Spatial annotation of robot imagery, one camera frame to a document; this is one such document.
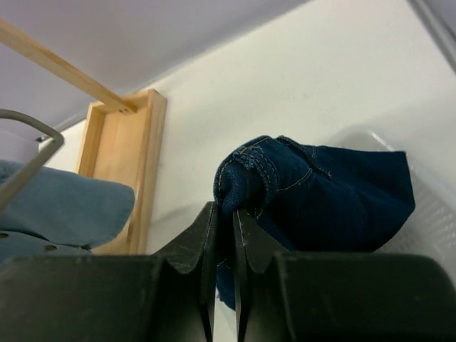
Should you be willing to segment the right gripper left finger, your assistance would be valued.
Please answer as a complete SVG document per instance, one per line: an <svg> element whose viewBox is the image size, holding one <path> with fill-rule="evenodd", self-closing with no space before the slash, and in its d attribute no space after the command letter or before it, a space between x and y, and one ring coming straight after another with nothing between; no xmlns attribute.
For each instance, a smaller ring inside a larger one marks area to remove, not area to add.
<svg viewBox="0 0 456 342"><path fill-rule="evenodd" d="M212 341L218 214L214 202L155 255L162 260L152 341Z"/></svg>

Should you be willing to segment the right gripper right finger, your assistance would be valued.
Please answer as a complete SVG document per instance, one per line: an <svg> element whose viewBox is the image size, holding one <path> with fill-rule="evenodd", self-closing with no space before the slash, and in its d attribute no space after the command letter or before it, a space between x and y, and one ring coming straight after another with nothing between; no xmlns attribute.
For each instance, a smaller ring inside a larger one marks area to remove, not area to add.
<svg viewBox="0 0 456 342"><path fill-rule="evenodd" d="M273 258L285 248L244 209L233 214L233 232L237 340L279 341L283 301Z"/></svg>

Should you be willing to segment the grey metal hanger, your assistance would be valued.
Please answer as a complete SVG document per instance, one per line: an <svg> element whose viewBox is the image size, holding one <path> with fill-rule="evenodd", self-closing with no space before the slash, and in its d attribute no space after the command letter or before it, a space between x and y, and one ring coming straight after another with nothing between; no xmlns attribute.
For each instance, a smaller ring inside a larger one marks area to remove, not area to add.
<svg viewBox="0 0 456 342"><path fill-rule="evenodd" d="M39 150L37 142L32 142L19 135L1 130L1 144L5 143L1 147L1 158L24 164L20 170L15 171L13 175L8 176L6 181L1 183L1 211L3 211L46 162L63 146L64 137L60 132L45 123L14 110L1 109L1 119L27 125L51 139L44 149Z"/></svg>

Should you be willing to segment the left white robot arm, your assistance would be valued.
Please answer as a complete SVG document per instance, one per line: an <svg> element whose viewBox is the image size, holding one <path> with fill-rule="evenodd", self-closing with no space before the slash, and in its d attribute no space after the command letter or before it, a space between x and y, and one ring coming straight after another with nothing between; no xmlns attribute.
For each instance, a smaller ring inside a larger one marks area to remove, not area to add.
<svg viewBox="0 0 456 342"><path fill-rule="evenodd" d="M17 257L90 255L91 251L50 242L24 232L1 230L1 262Z"/></svg>

